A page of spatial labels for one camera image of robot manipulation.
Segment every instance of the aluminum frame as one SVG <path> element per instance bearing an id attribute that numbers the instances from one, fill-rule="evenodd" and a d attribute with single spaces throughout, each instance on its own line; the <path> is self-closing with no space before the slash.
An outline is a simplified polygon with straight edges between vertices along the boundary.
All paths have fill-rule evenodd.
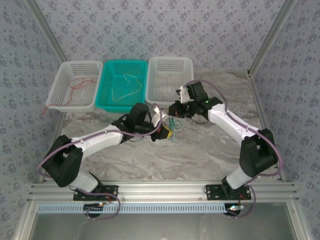
<path id="1" fill-rule="evenodd" d="M 43 35 L 45 36 L 46 40 L 50 44 L 56 57 L 59 59 L 59 61 L 61 63 L 67 61 L 66 54 L 64 53 L 63 49 L 61 48 L 54 32 L 51 30 L 49 24 L 47 23 L 46 17 L 42 13 L 37 2 L 35 0 L 24 0 L 24 2 L 27 5 L 27 7 L 29 8 L 31 14 L 33 15 L 34 20 L 39 25 Z"/>
<path id="2" fill-rule="evenodd" d="M 118 197 L 128 204 L 172 204 L 172 203 L 234 203 L 235 201 L 207 201 L 205 185 L 220 184 L 220 181 L 102 181 L 103 184 L 118 185 Z M 257 179 L 252 182 L 257 203 L 286 203 L 294 231 L 299 240 L 312 239 L 299 202 L 297 186 L 293 182 Z M 15 240 L 29 239 L 40 204 L 78 205 L 73 201 L 73 192 L 60 188 L 52 180 L 32 184 L 27 196 L 27 205 L 20 218 Z"/>

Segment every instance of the enclosure wall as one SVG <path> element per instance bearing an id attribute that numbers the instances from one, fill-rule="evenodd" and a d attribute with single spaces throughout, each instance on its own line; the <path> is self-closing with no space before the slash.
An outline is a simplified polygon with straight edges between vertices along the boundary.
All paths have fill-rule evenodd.
<path id="1" fill-rule="evenodd" d="M 23 0 L 0 9 L 0 239 L 9 240 L 58 119 L 42 111 L 59 62 Z"/>
<path id="2" fill-rule="evenodd" d="M 37 0 L 70 60 L 188 57 L 246 70 L 282 0 Z"/>
<path id="3" fill-rule="evenodd" d="M 266 118 L 320 239 L 320 3 L 300 0 L 254 76 Z"/>

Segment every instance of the red wire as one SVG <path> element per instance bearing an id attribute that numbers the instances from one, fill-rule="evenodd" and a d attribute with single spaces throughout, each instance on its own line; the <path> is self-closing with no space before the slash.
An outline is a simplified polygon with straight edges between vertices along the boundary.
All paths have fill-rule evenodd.
<path id="1" fill-rule="evenodd" d="M 75 86 L 71 86 L 71 85 L 70 85 L 72 82 L 74 82 L 74 81 L 76 81 L 76 80 L 79 80 L 79 79 L 82 79 L 82 82 L 76 84 Z M 48 108 L 49 106 L 57 106 L 57 107 L 67 106 L 67 105 L 71 102 L 71 100 L 72 100 L 72 93 L 74 92 L 74 90 L 82 89 L 82 88 L 88 86 L 89 84 L 93 84 L 93 83 L 96 84 L 97 82 L 95 82 L 92 77 L 79 77 L 79 78 L 73 79 L 72 81 L 70 81 L 70 82 L 68 83 L 68 86 L 69 86 L 70 88 L 72 88 L 72 90 L 71 90 L 71 92 L 70 92 L 70 99 L 69 99 L 69 101 L 68 101 L 65 105 L 57 105 L 57 104 L 54 104 L 54 103 L 49 104 L 48 106 L 46 106 L 46 107 L 44 108 L 42 114 L 45 114 L 45 112 L 46 112 L 46 110 L 47 110 L 47 108 Z"/>
<path id="2" fill-rule="evenodd" d="M 245 196 L 240 193 L 240 194 L 239 194 L 239 197 L 240 197 L 240 198 L 243 198 L 243 199 L 245 200 L 244 207 L 246 207 L 246 206 L 247 206 L 247 199 L 245 198 Z"/>

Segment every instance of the yellow tag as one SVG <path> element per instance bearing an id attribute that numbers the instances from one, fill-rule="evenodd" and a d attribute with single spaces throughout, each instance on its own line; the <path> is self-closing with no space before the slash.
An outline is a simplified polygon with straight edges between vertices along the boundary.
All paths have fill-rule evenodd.
<path id="1" fill-rule="evenodd" d="M 170 138 L 170 137 L 174 134 L 174 132 L 171 131 L 171 129 L 168 128 L 167 126 L 163 126 L 163 127 L 169 131 L 168 136 L 167 136 L 166 138 L 167 138 L 167 139 Z"/>

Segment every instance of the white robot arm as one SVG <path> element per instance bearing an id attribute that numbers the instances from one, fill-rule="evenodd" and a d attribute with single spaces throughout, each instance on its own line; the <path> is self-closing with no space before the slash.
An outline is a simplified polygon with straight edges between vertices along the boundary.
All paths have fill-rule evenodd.
<path id="1" fill-rule="evenodd" d="M 191 118 L 194 115 L 202 115 L 225 130 L 241 147 L 239 167 L 222 180 L 222 189 L 226 196 L 231 197 L 249 180 L 278 162 L 272 148 L 248 129 L 259 132 L 274 144 L 271 131 L 259 130 L 227 110 L 229 115 L 246 127 L 237 124 L 228 116 L 226 106 L 221 100 L 208 97 L 201 82 L 182 86 L 177 93 L 180 99 L 169 107 L 170 116 Z"/>
<path id="2" fill-rule="evenodd" d="M 81 161 L 104 148 L 124 143 L 135 135 L 150 136 L 153 142 L 168 138 L 171 131 L 159 123 L 160 110 L 156 108 L 155 112 L 151 118 L 149 107 L 137 103 L 129 114 L 100 131 L 74 138 L 59 136 L 38 168 L 43 167 L 59 187 L 71 186 L 91 193 L 99 180 L 93 174 L 80 170 Z M 162 118 L 166 117 L 164 112 L 161 113 Z"/>

